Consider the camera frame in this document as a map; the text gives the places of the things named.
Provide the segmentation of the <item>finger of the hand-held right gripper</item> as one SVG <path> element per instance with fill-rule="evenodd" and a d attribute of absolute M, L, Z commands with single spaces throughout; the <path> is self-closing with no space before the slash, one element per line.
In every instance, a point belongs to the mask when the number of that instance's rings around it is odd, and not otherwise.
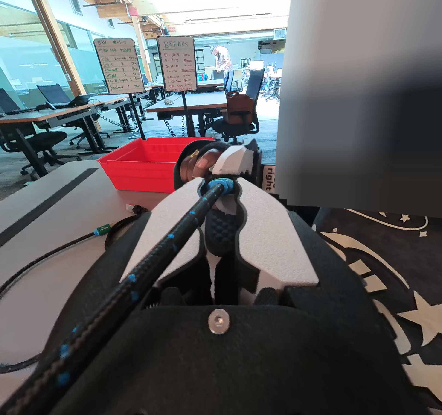
<path fill-rule="evenodd" d="M 256 151 L 245 146 L 231 146 L 225 150 L 211 167 L 213 176 L 252 175 Z"/>
<path fill-rule="evenodd" d="M 228 215 L 237 214 L 237 204 L 235 196 L 221 196 L 217 199 L 215 204 L 212 206 L 213 210 L 221 211 L 222 213 Z"/>

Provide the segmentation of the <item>person's right hand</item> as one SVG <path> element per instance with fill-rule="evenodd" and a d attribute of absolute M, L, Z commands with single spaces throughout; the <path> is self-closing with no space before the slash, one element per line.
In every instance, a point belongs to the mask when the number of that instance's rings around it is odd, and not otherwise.
<path fill-rule="evenodd" d="M 178 175 L 182 183 L 187 183 L 195 178 L 207 178 L 210 169 L 216 164 L 223 153 L 220 149 L 200 149 L 193 151 L 180 163 Z"/>

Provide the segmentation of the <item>grey office desk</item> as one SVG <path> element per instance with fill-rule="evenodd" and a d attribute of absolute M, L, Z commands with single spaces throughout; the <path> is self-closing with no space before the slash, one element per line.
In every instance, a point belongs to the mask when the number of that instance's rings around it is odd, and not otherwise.
<path fill-rule="evenodd" d="M 156 113 L 159 120 L 169 120 L 176 116 L 185 116 L 188 137 L 195 137 L 193 116 L 198 116 L 198 133 L 206 136 L 205 114 L 215 116 L 219 110 L 227 108 L 227 99 L 223 91 L 186 94 L 183 101 L 181 95 L 168 97 L 173 100 L 172 105 L 167 105 L 164 100 L 145 109 L 146 113 Z"/>
<path fill-rule="evenodd" d="M 99 97 L 97 101 L 93 101 L 92 103 L 88 103 L 81 107 L 75 108 L 66 108 L 66 109 L 46 109 L 40 112 L 28 112 L 28 113 L 20 113 L 17 115 L 5 115 L 1 117 L 0 124 L 16 124 L 21 122 L 44 122 L 47 123 L 49 128 L 55 128 L 63 125 L 68 122 L 70 119 L 57 119 L 60 115 L 66 115 L 69 113 L 77 112 L 75 118 L 79 118 L 83 123 L 83 130 L 86 134 L 87 141 L 89 143 L 89 152 L 82 152 L 82 155 L 94 155 L 94 154 L 105 154 L 109 153 L 112 150 L 116 149 L 115 147 L 106 147 L 102 138 L 97 131 L 97 128 L 91 118 L 93 113 L 97 113 L 98 108 L 119 108 L 124 104 L 128 103 L 126 96 L 103 96 Z M 56 158 L 59 160 L 73 158 L 71 155 L 61 155 L 56 154 Z"/>

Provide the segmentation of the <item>red plastic bin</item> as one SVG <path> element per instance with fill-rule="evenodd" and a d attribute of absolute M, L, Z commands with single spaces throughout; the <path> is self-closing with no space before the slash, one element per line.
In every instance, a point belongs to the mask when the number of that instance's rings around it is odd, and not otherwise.
<path fill-rule="evenodd" d="M 212 137 L 137 138 L 97 161 L 117 190 L 172 193 L 174 168 L 184 148 L 212 142 Z"/>

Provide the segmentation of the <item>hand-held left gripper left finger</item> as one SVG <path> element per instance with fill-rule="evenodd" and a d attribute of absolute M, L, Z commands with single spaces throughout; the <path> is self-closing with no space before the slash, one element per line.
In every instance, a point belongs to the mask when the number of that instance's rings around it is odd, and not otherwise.
<path fill-rule="evenodd" d="M 187 213 L 199 199 L 198 189 L 202 184 L 201 177 L 194 178 L 184 186 L 167 196 L 151 213 L 151 216 L 141 233 L 130 260 L 120 278 L 122 282 L 167 234 L 175 227 L 179 220 Z M 156 284 L 165 284 L 166 281 L 177 278 L 179 274 L 190 272 L 191 265 L 200 257 L 206 256 L 201 228 L 197 228 L 183 248 L 178 252 L 170 265 L 156 281 Z"/>

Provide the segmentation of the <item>brown bag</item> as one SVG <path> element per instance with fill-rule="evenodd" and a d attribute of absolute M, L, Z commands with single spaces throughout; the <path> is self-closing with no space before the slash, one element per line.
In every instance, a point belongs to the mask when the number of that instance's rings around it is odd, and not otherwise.
<path fill-rule="evenodd" d="M 252 124 L 255 101 L 246 93 L 229 91 L 226 93 L 226 123 L 232 126 Z"/>

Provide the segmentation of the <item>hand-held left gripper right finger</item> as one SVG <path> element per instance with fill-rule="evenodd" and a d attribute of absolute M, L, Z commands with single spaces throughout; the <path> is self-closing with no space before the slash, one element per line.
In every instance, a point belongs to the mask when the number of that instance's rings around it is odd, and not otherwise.
<path fill-rule="evenodd" d="M 236 180 L 236 256 L 243 288 L 315 287 L 319 279 L 289 211 L 249 181 Z"/>

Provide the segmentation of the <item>black office chair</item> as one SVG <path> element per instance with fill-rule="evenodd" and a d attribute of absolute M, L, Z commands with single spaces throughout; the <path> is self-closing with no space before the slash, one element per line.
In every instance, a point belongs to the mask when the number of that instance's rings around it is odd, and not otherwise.
<path fill-rule="evenodd" d="M 92 93 L 87 93 L 85 95 L 79 95 L 71 100 L 59 84 L 37 85 L 37 88 L 42 93 L 43 97 L 45 97 L 47 103 L 50 103 L 56 109 L 81 107 L 86 105 L 89 102 L 90 98 L 97 96 L 96 92 L 92 92 Z M 74 127 L 75 129 L 77 128 L 83 129 L 82 121 L 79 118 L 74 119 L 76 114 L 77 112 L 69 113 L 66 115 L 60 115 L 57 117 L 57 119 L 59 120 L 70 119 L 68 122 L 63 124 L 65 127 Z M 91 115 L 91 118 L 99 134 L 106 135 L 107 138 L 110 138 L 108 133 L 100 132 L 101 126 L 98 122 L 100 115 L 97 113 L 93 113 Z M 77 138 L 79 138 L 79 141 L 76 144 L 76 148 L 80 149 L 80 143 L 86 138 L 84 130 L 80 135 L 77 135 L 72 140 L 70 140 L 69 144 L 73 146 L 73 140 Z"/>
<path fill-rule="evenodd" d="M 264 76 L 264 69 L 261 70 L 251 70 L 250 77 L 248 80 L 248 85 L 246 89 L 246 94 L 254 99 L 255 109 L 253 113 L 252 124 L 245 123 L 244 125 L 232 126 L 226 123 L 226 109 L 223 111 L 222 116 L 215 118 L 211 128 L 218 134 L 221 134 L 224 142 L 229 142 L 230 139 L 233 140 L 233 144 L 238 143 L 237 138 L 243 135 L 257 134 L 259 132 L 259 120 L 257 116 L 257 101 L 259 97 L 259 92 L 261 89 L 262 81 Z"/>
<path fill-rule="evenodd" d="M 33 167 L 31 179 L 47 174 L 45 164 L 50 166 L 63 165 L 56 158 L 53 147 L 67 138 L 62 131 L 47 131 L 37 133 L 32 122 L 16 124 L 1 124 L 0 143 L 1 149 L 7 153 L 23 153 L 29 164 L 21 169 L 22 175 L 27 175 L 27 168 Z"/>

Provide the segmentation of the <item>handwritten whiteboard on stand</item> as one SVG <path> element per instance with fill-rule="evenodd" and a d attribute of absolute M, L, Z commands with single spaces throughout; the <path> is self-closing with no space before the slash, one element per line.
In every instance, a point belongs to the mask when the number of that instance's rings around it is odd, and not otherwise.
<path fill-rule="evenodd" d="M 188 111 L 186 93 L 198 88 L 195 40 L 192 36 L 162 35 L 158 36 L 156 41 L 165 90 L 180 93 L 187 134 L 194 137 L 195 127 Z"/>
<path fill-rule="evenodd" d="M 145 91 L 135 41 L 132 38 L 96 38 L 93 44 L 109 94 L 129 96 L 139 135 L 145 140 L 134 97 Z"/>

